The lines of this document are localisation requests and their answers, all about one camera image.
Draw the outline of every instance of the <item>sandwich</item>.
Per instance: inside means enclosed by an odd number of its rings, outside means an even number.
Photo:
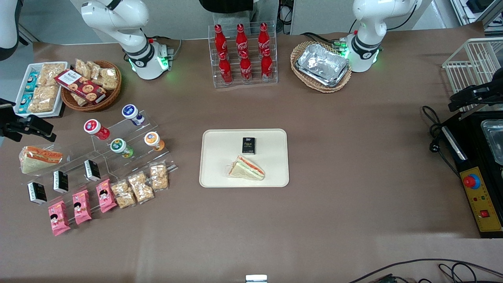
[[[24,147],[19,154],[21,172],[29,174],[59,164],[63,154],[37,147]]]
[[[232,163],[229,176],[233,178],[243,178],[249,180],[263,180],[265,173],[259,166],[250,160],[239,155],[236,161]]]

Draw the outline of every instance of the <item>coca-cola bottle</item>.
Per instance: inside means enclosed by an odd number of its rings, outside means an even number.
[[[241,77],[243,78],[244,84],[252,82],[251,65],[252,63],[250,62],[250,59],[248,59],[248,51],[243,51],[241,53],[241,62],[239,63],[239,66],[241,67]]]
[[[262,58],[264,50],[269,49],[269,33],[267,33],[267,24],[260,24],[259,34],[259,58]]]
[[[248,53],[248,39],[244,34],[244,25],[237,25],[237,36],[236,36],[236,47],[237,47],[237,55],[239,58],[242,58],[242,53]]]
[[[220,25],[215,25],[215,46],[219,57],[220,53],[224,53],[225,58],[229,59],[229,56],[227,55],[227,40],[225,39],[225,35],[222,33],[222,26]]]
[[[273,78],[273,60],[271,59],[271,50],[269,48],[264,50],[264,57],[262,57],[262,81],[269,82]]]
[[[225,53],[219,53],[218,57],[220,59],[220,63],[218,67],[220,68],[220,74],[222,75],[223,84],[228,86],[232,84],[232,73],[230,71],[230,64],[227,61],[227,57]]]

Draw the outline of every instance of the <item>aluminum foil container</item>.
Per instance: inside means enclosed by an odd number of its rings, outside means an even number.
[[[295,67],[328,87],[335,87],[349,69],[349,61],[320,44],[311,44],[295,62]]]

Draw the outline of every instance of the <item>pink snack package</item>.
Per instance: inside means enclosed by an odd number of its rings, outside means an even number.
[[[75,222],[80,223],[91,220],[91,207],[89,206],[89,195],[87,190],[80,191],[72,195],[73,211],[75,213]]]
[[[65,232],[66,230],[70,230],[64,201],[51,205],[49,207],[49,216],[51,217],[52,233],[55,236]]]
[[[110,190],[110,179],[106,179],[96,186],[96,193],[98,194],[98,198],[100,200],[101,212],[105,213],[117,206],[114,194]]]

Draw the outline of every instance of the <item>white tray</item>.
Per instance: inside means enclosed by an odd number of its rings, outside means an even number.
[[[33,114],[39,118],[54,117],[54,116],[59,115],[59,112],[61,111],[61,106],[63,104],[63,101],[61,99],[61,86],[59,86],[59,88],[58,88],[58,94],[56,96],[56,101],[54,101],[54,106],[52,107],[52,111],[40,112],[40,113],[22,113],[22,114],[19,113],[19,105],[21,104],[21,98],[23,97],[23,94],[26,93],[25,86],[26,86],[26,81],[28,80],[28,76],[34,70],[40,72],[40,69],[42,69],[42,65],[45,63],[64,63],[65,69],[69,68],[68,62],[64,62],[64,61],[29,64],[28,67],[26,68],[25,76],[23,78],[23,81],[21,82],[21,86],[19,87],[19,91],[18,91],[18,96],[16,98],[16,105],[14,106],[14,112],[16,115],[18,115],[20,117],[28,117],[28,115]]]
[[[243,137],[254,137],[255,154],[245,157],[261,167],[261,181],[229,178],[228,170],[241,154]],[[199,183],[205,188],[284,187],[290,181],[288,144],[282,129],[207,130],[203,134]]]

